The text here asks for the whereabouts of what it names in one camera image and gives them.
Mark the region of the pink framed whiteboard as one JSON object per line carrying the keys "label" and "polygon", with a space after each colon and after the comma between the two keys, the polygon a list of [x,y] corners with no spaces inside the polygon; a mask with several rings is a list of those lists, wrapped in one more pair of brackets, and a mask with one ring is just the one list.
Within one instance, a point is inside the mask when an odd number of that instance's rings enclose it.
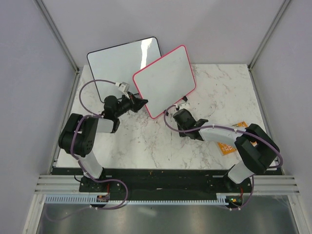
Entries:
{"label": "pink framed whiteboard", "polygon": [[185,45],[180,45],[133,75],[138,93],[152,119],[196,89],[196,80]]}

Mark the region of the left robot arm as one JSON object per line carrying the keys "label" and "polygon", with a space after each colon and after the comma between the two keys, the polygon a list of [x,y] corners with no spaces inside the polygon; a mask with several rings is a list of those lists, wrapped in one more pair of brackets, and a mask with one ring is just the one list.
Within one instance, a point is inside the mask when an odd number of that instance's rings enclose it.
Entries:
{"label": "left robot arm", "polygon": [[97,192],[105,190],[106,178],[102,177],[103,167],[93,152],[97,133],[114,134],[120,125],[119,117],[128,111],[137,113],[148,100],[135,97],[128,92],[119,100],[115,96],[107,96],[100,116],[83,116],[71,114],[63,128],[58,146],[70,154],[79,164],[84,175],[90,178],[90,186]]}

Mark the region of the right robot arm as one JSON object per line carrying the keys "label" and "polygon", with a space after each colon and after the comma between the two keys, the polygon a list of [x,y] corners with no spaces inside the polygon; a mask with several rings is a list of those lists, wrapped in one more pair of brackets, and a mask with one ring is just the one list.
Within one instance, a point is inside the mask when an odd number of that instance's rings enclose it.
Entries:
{"label": "right robot arm", "polygon": [[134,110],[146,106],[152,117],[160,113],[167,115],[171,108],[176,108],[173,119],[177,127],[174,128],[169,124],[166,126],[180,137],[220,142],[237,149],[241,161],[232,166],[223,177],[223,186],[229,192],[236,191],[245,179],[263,175],[268,169],[273,168],[271,164],[276,158],[282,158],[278,146],[257,124],[235,128],[216,125],[202,118],[196,120],[187,108],[178,104],[181,97],[169,94],[137,97],[128,93],[126,97],[134,104]]}

